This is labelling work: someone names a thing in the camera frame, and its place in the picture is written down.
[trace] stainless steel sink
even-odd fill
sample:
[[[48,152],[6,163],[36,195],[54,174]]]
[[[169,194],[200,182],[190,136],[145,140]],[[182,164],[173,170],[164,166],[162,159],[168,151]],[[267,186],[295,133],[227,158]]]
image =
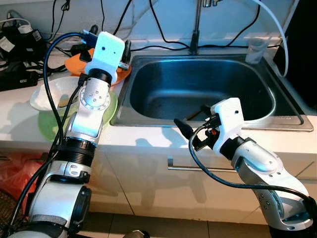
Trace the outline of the stainless steel sink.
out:
[[[265,60],[244,62],[245,55],[135,56],[130,78],[119,96],[113,125],[174,126],[173,119],[197,114],[202,104],[241,101],[244,128],[313,129]],[[197,114],[188,123],[201,125]]]

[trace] sink rim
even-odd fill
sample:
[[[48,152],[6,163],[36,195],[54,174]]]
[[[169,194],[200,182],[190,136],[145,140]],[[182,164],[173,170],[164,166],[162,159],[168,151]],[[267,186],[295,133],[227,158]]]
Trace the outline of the sink rim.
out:
[[[298,113],[298,110],[295,109],[293,104],[290,102],[290,100],[286,97],[285,93],[283,93],[283,96],[286,98],[286,101],[288,102],[289,106],[291,106],[292,110],[297,114],[296,116],[278,116],[277,118],[281,120],[287,121],[288,119],[292,118],[298,118],[301,122],[301,124],[273,124],[270,123],[271,119],[275,116],[272,116],[276,109],[276,99],[274,96],[274,93],[272,90],[268,87],[266,81],[263,79],[263,76],[256,70],[257,65],[249,65],[245,63],[244,61],[237,60],[238,58],[245,57],[245,54],[225,54],[225,55],[199,55],[199,56],[189,56],[189,55],[182,55],[182,54],[175,54],[175,55],[153,55],[153,54],[142,54],[142,55],[136,55],[132,59],[132,72],[127,78],[122,86],[120,95],[118,97],[118,105],[117,112],[115,116],[111,119],[110,123],[114,126],[162,126],[162,127],[171,127],[175,126],[172,120],[169,119],[154,119],[147,116],[144,116],[137,112],[131,105],[130,99],[126,98],[127,96],[130,96],[133,82],[135,80],[135,77],[139,70],[148,65],[155,62],[161,62],[161,61],[186,61],[186,60],[205,60],[205,61],[211,61],[211,60],[225,60],[225,61],[233,61],[235,63],[239,63],[249,69],[251,69],[261,80],[262,84],[265,86],[265,89],[268,91],[268,95],[270,99],[272,100],[272,109],[271,111],[264,117],[260,119],[245,121],[243,128],[246,129],[264,129],[264,130],[300,130],[300,131],[313,131],[313,126],[310,123],[310,121],[307,119],[305,115],[301,115]],[[275,75],[271,67],[268,65],[268,63],[263,60],[266,69],[268,73],[271,76],[271,80],[276,84],[275,86],[277,89],[279,89],[281,92],[283,91],[281,89],[281,86],[276,82],[278,77]],[[138,115],[137,123],[126,123],[125,120],[122,120],[122,109],[128,108],[128,111],[130,113],[135,113]],[[201,124],[201,121],[188,121],[188,123],[193,127],[198,127]]]

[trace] red plastic bag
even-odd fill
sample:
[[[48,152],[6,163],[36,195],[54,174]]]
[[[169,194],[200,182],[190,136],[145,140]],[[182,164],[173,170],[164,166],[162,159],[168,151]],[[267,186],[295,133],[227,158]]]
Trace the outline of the red plastic bag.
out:
[[[41,154],[8,153],[0,155],[0,189],[10,194],[17,200],[31,176],[43,164]],[[33,192],[35,183],[29,192]],[[22,209],[25,210],[26,198]]]

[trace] countertop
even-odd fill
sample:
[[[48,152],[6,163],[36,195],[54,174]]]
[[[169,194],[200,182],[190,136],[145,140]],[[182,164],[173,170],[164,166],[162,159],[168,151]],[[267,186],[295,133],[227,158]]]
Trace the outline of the countertop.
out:
[[[60,64],[65,57],[54,56],[52,64]],[[50,79],[68,76],[69,73],[52,75]],[[119,93],[123,82],[111,89]],[[36,89],[28,87],[0,92],[0,148],[49,150],[38,129],[38,111],[29,104]],[[308,116],[314,126],[312,132],[242,130],[242,137],[254,139],[262,147],[274,152],[317,154],[317,116]],[[103,129],[99,147],[102,150],[120,150],[125,147],[184,148],[187,140],[175,127],[127,127],[108,125]]]

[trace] orange plate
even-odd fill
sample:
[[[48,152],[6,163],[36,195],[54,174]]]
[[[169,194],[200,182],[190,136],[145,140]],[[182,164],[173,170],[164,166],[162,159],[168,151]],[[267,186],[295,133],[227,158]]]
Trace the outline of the orange plate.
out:
[[[94,54],[94,50],[95,49],[88,50],[91,57]],[[71,76],[79,76],[81,73],[84,72],[84,69],[85,69],[85,66],[87,63],[79,60],[79,56],[80,56],[80,54],[77,54],[77,55],[65,60],[65,66],[68,69],[68,71],[71,72]],[[121,68],[118,68],[117,69],[118,79],[114,84],[112,84],[112,86],[116,85],[117,83],[124,80],[127,76],[129,76],[130,73],[131,73],[131,66],[129,67],[129,69],[127,71],[125,71]]]

